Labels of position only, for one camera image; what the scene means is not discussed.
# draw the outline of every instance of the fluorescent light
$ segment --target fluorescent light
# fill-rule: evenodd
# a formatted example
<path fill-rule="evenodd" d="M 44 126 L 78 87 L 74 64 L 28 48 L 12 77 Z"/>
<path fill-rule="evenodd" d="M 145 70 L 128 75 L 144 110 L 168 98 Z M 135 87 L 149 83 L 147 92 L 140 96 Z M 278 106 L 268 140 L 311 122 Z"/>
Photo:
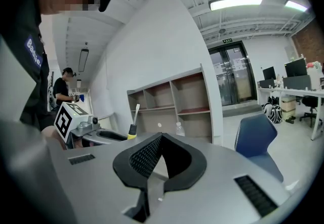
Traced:
<path fill-rule="evenodd" d="M 88 49 L 81 50 L 80 59 L 79 59 L 79 72 L 84 72 L 88 54 L 89 54 Z"/>
<path fill-rule="evenodd" d="M 286 7 L 289 7 L 289 8 L 294 8 L 294 9 L 297 9 L 297 10 L 300 10 L 302 12 L 305 12 L 307 10 L 306 7 L 298 4 L 298 3 L 295 3 L 295 2 L 291 2 L 291 1 L 288 1 L 286 3 Z"/>
<path fill-rule="evenodd" d="M 259 5 L 262 0 L 218 0 L 211 2 L 211 10 L 217 10 L 222 8 L 247 6 L 247 5 Z"/>

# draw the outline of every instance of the blue patch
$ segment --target blue patch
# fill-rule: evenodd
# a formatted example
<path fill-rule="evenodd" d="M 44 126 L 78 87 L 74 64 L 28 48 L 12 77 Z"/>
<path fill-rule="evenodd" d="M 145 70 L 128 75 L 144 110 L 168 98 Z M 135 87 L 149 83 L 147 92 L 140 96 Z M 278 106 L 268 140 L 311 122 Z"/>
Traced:
<path fill-rule="evenodd" d="M 25 47 L 26 47 L 28 53 L 30 54 L 33 62 L 36 64 L 36 66 L 38 68 L 41 68 L 42 62 L 43 62 L 43 57 L 36 53 L 35 43 L 31 37 L 31 35 L 29 35 L 27 41 L 25 42 Z"/>

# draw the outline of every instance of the brick wall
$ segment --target brick wall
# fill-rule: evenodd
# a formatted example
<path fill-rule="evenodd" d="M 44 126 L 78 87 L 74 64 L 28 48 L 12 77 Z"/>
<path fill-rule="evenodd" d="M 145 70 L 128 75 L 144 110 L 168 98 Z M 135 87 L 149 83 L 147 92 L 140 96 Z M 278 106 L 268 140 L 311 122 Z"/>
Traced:
<path fill-rule="evenodd" d="M 324 35 L 316 20 L 293 36 L 299 55 L 306 57 L 307 63 L 319 61 L 324 63 Z"/>

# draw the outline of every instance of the blue chair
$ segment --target blue chair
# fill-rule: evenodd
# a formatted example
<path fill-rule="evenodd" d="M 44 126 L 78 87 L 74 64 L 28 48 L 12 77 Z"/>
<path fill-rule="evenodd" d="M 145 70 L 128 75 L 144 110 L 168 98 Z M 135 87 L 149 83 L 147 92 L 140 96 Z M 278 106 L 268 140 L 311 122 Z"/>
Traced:
<path fill-rule="evenodd" d="M 238 127 L 235 150 L 282 183 L 284 177 L 267 151 L 277 134 L 277 130 L 265 114 L 244 118 Z"/>

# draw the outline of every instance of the white desk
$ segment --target white desk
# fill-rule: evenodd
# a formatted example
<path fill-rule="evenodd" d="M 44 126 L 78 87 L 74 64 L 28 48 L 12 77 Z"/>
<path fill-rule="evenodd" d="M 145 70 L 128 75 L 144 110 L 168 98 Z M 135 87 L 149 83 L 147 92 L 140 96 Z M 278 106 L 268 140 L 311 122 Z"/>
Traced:
<path fill-rule="evenodd" d="M 315 125 L 314 130 L 312 133 L 311 140 L 313 141 L 316 137 L 317 128 L 318 128 L 318 122 L 320 117 L 320 108 L 321 108 L 321 98 L 324 98 L 324 91 L 306 91 L 306 90 L 297 90 L 297 89 L 283 89 L 283 88 L 258 88 L 258 104 L 262 105 L 264 104 L 263 101 L 264 98 L 262 94 L 266 94 L 268 97 L 268 94 L 271 92 L 278 92 L 279 93 L 279 104 L 281 106 L 281 97 L 282 95 L 292 95 L 292 96 L 313 96 L 318 97 L 318 103 L 317 103 L 317 115 L 315 119 Z"/>

